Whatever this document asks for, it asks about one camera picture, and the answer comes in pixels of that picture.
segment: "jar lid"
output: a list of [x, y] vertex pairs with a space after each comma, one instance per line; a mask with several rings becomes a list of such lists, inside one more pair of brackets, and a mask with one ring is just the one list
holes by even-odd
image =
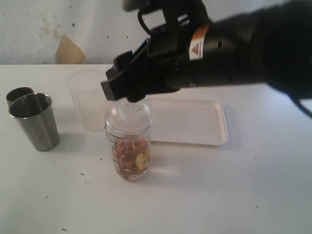
[[145, 101], [114, 101], [105, 114], [105, 130], [116, 137], [140, 135], [149, 129], [151, 123], [151, 109]]

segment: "table surface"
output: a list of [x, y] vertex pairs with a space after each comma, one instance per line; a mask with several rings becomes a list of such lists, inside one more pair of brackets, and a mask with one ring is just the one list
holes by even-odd
[[[266, 85], [169, 95], [220, 101], [230, 141], [153, 144], [148, 174], [129, 183], [105, 134], [79, 125], [66, 88], [75, 71], [109, 67], [0, 66], [0, 234], [312, 233], [312, 120], [286, 96]], [[61, 140], [49, 152], [8, 114], [5, 95], [20, 86], [53, 99]]]

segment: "warning sticker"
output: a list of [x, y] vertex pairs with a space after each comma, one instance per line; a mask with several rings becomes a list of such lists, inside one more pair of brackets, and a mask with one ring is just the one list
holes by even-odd
[[192, 37], [190, 45], [190, 61], [202, 59], [204, 53], [204, 40], [208, 32], [209, 25], [198, 28]]

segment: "white tray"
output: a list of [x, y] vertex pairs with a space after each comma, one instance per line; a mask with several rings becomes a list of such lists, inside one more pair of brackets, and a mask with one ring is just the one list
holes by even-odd
[[218, 146], [229, 140], [219, 102], [150, 98], [147, 101], [153, 116], [152, 141]]

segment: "metal cup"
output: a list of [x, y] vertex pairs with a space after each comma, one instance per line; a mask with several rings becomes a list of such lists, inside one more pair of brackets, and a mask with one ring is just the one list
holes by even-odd
[[24, 95], [11, 104], [9, 112], [36, 150], [49, 151], [59, 143], [52, 99], [49, 95], [43, 93]]
[[6, 102], [8, 103], [8, 106], [10, 107], [12, 102], [15, 101], [16, 99], [26, 94], [32, 94], [32, 93], [34, 93], [34, 90], [29, 87], [20, 87], [20, 88], [14, 89], [6, 95]]

